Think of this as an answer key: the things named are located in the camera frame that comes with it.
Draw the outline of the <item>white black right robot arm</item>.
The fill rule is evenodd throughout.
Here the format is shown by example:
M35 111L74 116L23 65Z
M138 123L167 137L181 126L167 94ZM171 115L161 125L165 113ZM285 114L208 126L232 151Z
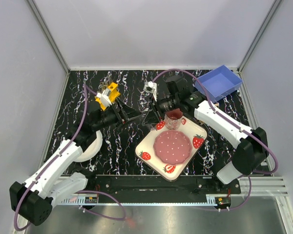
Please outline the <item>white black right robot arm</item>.
M157 98L157 83L145 82L144 91L151 94L149 111L144 123L154 124L168 111L180 109L188 117L195 118L222 135L235 149L231 162L220 169L212 181L212 188L223 193L230 182L248 176L271 153L269 152L266 132L258 127L252 129L216 107L206 95L192 91L180 76L166 79L169 95L164 99Z

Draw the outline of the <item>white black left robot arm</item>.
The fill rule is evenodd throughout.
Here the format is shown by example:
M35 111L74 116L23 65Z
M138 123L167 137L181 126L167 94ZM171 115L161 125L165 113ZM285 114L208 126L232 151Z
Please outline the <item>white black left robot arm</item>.
M140 115L140 111L119 99L105 110L96 101L86 103L80 124L67 133L66 139L46 163L25 182L15 181L10 186L14 222L17 223L20 215L31 224L39 226L63 199L81 190L85 193L92 192L96 181L86 173L75 172L58 185L55 182L73 161L89 160L98 153L103 142L101 129L128 125Z

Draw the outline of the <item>pink patterned mug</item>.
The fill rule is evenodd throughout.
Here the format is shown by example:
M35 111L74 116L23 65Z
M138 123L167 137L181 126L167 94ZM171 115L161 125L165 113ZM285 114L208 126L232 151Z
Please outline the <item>pink patterned mug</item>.
M168 111L165 114L165 126L169 130L176 130L180 127L181 119L183 117L183 113L180 111L180 109L175 109L172 111Z

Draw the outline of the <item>yellow test tube rack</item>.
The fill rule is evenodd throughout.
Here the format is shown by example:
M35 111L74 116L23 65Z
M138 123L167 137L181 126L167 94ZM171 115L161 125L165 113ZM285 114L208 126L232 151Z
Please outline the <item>yellow test tube rack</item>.
M97 93L95 100L100 104L100 108L105 111L108 107L112 106L120 95L118 84L112 82L105 86L104 90Z

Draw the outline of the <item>pink polka dot plate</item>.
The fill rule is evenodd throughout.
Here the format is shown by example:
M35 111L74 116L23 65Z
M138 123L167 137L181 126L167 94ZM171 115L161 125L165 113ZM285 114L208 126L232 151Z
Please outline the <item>pink polka dot plate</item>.
M184 133L176 130L167 130L155 138L153 150L163 163L174 166L182 164L190 158L192 144Z

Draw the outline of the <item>strawberry print white tray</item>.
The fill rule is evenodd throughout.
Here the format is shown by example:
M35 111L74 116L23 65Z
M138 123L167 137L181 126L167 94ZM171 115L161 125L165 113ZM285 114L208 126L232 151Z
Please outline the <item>strawberry print white tray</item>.
M167 181L175 181L204 144L207 132L183 117L178 129L158 122L135 148L135 154Z

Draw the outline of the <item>white round dish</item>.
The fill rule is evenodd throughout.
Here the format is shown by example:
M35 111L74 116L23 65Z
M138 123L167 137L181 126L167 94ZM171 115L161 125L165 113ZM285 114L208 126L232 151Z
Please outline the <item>white round dish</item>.
M88 148L77 157L74 162L85 162L92 159L101 149L103 136L100 130L96 132L96 139L88 146Z

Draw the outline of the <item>blue plastic box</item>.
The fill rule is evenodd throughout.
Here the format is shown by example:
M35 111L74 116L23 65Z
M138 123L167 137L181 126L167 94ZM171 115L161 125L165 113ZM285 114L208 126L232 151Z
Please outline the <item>blue plastic box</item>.
M198 80L207 90L212 103L237 91L243 83L242 79L225 65L200 76Z

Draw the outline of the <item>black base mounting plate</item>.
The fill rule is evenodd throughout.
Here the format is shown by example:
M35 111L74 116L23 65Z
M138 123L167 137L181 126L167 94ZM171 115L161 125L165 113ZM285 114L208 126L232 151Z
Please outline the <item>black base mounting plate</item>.
M108 193L122 204L206 203L207 195L241 194L238 180L224 185L202 175L181 175L173 182L158 175L97 175L87 188Z

